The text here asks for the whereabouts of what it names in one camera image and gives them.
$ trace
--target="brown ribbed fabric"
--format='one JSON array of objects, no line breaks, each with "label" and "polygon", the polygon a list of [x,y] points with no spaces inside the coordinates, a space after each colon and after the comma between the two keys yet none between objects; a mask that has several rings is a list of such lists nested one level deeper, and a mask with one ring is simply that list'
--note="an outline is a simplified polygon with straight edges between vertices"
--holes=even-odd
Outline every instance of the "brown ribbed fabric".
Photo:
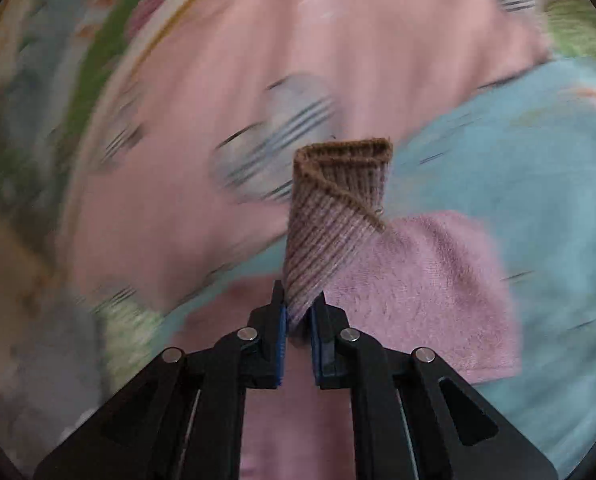
[{"label": "brown ribbed fabric", "polygon": [[294,155],[283,285],[290,330],[371,236],[393,147],[386,139],[312,144]]}]

